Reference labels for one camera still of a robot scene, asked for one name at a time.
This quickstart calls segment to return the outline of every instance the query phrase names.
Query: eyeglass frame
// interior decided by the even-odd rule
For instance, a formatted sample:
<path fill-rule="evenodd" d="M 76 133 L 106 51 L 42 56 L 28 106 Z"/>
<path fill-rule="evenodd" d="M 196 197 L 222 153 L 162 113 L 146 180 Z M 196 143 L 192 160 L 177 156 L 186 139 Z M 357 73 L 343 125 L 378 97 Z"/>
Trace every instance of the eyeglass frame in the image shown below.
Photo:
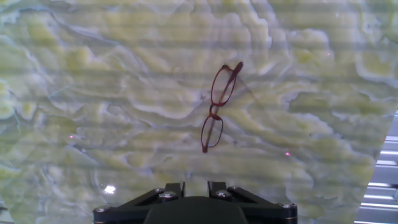
<path fill-rule="evenodd" d="M 214 77 L 213 84 L 212 84 L 212 86 L 211 86 L 211 93 L 210 93 L 211 105 L 210 105 L 210 108 L 209 108 L 209 115 L 207 116 L 205 122 L 203 123 L 203 127 L 202 127 L 202 129 L 201 129 L 201 139 L 200 139 L 200 140 L 201 140 L 201 146 L 202 146 L 202 151 L 203 151 L 203 153 L 207 153 L 209 147 L 215 147 L 215 146 L 218 144 L 218 142 L 220 141 L 220 139 L 221 139 L 221 135 L 222 135 L 222 133 L 223 133 L 223 128 L 224 128 L 224 121 L 223 121 L 223 119 L 222 119 L 220 116 L 217 115 L 217 112 L 218 112 L 219 108 L 222 107 L 222 106 L 224 106 L 224 105 L 229 101 L 229 99 L 231 98 L 232 92 L 234 91 L 234 88 L 235 88 L 236 78 L 238 77 L 238 73 L 242 70 L 242 68 L 243 68 L 243 62 L 239 62 L 239 63 L 235 66 L 235 69 L 231 69 L 228 65 L 225 65 L 225 64 L 224 64 L 224 65 L 218 70 L 218 72 L 217 72 L 217 74 L 216 74 L 216 77 Z M 229 71 L 229 72 L 232 72 L 232 74 L 231 74 L 231 76 L 230 76 L 230 78 L 229 78 L 229 80 L 228 80 L 228 82 L 227 82 L 227 84 L 226 84 L 226 86 L 225 86 L 225 88 L 224 88 L 223 93 L 221 94 L 220 101 L 219 101 L 218 103 L 215 103 L 215 102 L 213 101 L 213 90 L 214 90 L 214 85 L 215 85 L 215 82 L 216 82 L 216 80 L 217 80 L 218 75 L 219 75 L 220 72 L 222 72 L 223 70 L 227 70 L 227 71 Z M 229 94 L 228 99 L 226 99 L 226 101 L 224 101 L 224 102 L 221 102 L 221 100 L 222 100 L 223 97 L 224 97 L 225 92 L 227 91 L 229 85 L 230 85 L 232 82 L 233 82 L 233 86 L 232 86 L 232 90 L 231 90 L 231 93 Z M 217 106 L 217 108 L 216 108 L 216 111 L 213 113 L 213 107 L 214 107 L 214 106 Z M 205 146 L 205 145 L 203 144 L 203 132 L 204 132 L 204 130 L 205 130 L 206 122 L 207 122 L 210 118 L 213 118 L 213 119 L 212 119 L 212 124 L 211 124 L 210 130 L 209 130 L 209 132 L 208 132 L 208 137 L 207 137 L 206 146 Z M 214 145 L 209 146 L 209 141 L 210 141 L 210 137 L 211 137 L 211 132 L 213 131 L 215 121 L 221 121 L 221 131 L 220 131 L 220 135 L 218 136 L 217 142 L 214 143 Z"/>

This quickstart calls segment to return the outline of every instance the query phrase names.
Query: bolt head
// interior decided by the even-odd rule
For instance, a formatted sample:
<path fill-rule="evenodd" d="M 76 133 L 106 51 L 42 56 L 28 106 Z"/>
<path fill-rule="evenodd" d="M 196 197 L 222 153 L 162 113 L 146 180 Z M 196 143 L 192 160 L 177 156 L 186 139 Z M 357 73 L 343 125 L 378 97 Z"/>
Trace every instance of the bolt head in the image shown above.
<path fill-rule="evenodd" d="M 111 207 L 109 205 L 101 205 L 101 206 L 95 208 L 95 211 L 96 212 L 106 212 L 109 209 L 111 209 Z"/>
<path fill-rule="evenodd" d="M 292 208 L 295 207 L 295 204 L 283 204 L 283 203 L 278 203 L 279 206 L 281 206 L 282 208 Z"/>
<path fill-rule="evenodd" d="M 219 197 L 230 197 L 231 193 L 229 193 L 226 190 L 219 190 L 219 191 L 216 192 L 216 195 L 219 196 Z"/>
<path fill-rule="evenodd" d="M 175 196 L 175 193 L 174 192 L 170 192 L 170 191 L 164 192 L 164 193 L 159 195 L 160 198 L 172 198 L 174 196 Z"/>

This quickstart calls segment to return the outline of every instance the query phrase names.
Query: red eyeglasses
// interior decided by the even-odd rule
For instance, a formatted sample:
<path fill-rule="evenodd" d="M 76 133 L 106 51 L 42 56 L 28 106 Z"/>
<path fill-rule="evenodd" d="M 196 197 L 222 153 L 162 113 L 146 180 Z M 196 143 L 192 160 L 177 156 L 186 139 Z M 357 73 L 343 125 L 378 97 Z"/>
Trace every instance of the red eyeglasses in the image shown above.
<path fill-rule="evenodd" d="M 217 115 L 218 108 L 224 106 L 232 95 L 234 90 L 236 77 L 243 68 L 243 62 L 239 62 L 234 70 L 230 69 L 228 65 L 223 65 L 217 72 L 211 86 L 211 106 L 209 109 L 209 116 L 201 129 L 201 146 L 203 153 L 207 153 L 209 147 L 215 147 L 220 141 L 223 133 L 224 121 Z"/>

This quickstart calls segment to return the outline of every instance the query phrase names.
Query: marble slab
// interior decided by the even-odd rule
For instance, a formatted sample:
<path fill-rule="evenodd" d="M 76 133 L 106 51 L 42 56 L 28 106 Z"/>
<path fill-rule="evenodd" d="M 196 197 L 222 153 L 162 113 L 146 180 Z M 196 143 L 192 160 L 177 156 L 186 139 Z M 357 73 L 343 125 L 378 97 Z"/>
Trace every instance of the marble slab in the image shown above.
<path fill-rule="evenodd" d="M 167 182 L 352 223 L 398 107 L 398 5 L 0 2 L 0 195 L 15 223 L 89 223 Z M 223 64 L 244 66 L 201 151 Z"/>

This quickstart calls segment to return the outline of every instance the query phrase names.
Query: eyeglass lens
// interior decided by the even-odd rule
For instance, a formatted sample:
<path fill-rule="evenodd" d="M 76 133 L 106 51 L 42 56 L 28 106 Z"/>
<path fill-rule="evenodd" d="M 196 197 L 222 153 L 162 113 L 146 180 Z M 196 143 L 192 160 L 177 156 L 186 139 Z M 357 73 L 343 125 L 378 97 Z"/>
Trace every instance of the eyeglass lens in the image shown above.
<path fill-rule="evenodd" d="M 222 69 L 217 75 L 214 85 L 211 100 L 213 103 L 224 103 L 231 96 L 233 90 L 233 83 L 230 83 L 227 88 L 228 80 L 231 77 L 232 71 Z"/>
<path fill-rule="evenodd" d="M 213 129 L 210 132 L 211 129 L 211 124 L 214 122 Z M 208 147 L 213 147 L 217 144 L 220 136 L 221 136 L 221 130 L 222 130 L 223 122 L 220 120 L 215 120 L 212 117 L 209 117 L 203 126 L 203 133 L 202 133 L 202 143 L 204 146 L 206 146 L 206 141 L 208 139 L 208 136 L 210 134 L 210 140 L 208 142 Z"/>

